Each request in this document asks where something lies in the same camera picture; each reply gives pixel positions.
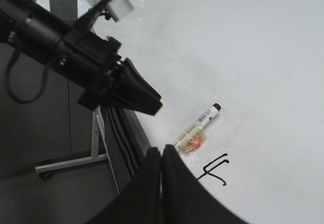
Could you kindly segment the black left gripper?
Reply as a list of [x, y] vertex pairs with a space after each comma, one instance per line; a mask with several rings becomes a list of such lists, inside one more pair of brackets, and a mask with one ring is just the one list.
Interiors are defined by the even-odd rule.
[[60, 35], [60, 54], [66, 59], [60, 75], [84, 89], [78, 103], [87, 109], [103, 106], [155, 115], [163, 105], [160, 94], [130, 59], [119, 60], [120, 46], [114, 38], [66, 29]]

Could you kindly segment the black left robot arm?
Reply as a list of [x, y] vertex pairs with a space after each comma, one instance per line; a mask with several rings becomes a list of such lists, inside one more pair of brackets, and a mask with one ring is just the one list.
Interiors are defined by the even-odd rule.
[[100, 16], [118, 21], [132, 10], [129, 0], [100, 0], [69, 25], [33, 0], [1, 0], [1, 42], [14, 48], [4, 74], [8, 96], [25, 103], [14, 94], [10, 80], [14, 65], [25, 54], [44, 66], [35, 100], [44, 93], [53, 70], [85, 90], [78, 103], [90, 110], [102, 106], [156, 114], [162, 107], [160, 94], [130, 59], [118, 54], [121, 43], [91, 31]]

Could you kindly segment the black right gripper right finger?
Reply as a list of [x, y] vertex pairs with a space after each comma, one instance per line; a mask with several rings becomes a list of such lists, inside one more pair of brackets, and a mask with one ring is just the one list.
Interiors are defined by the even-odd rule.
[[246, 223], [200, 184], [172, 145], [164, 148], [161, 172], [164, 223]]

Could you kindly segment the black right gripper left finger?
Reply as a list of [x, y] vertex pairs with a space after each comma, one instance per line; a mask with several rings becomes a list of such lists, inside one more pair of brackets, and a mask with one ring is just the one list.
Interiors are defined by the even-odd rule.
[[158, 148], [149, 148], [135, 176], [90, 223], [162, 223], [160, 164]]

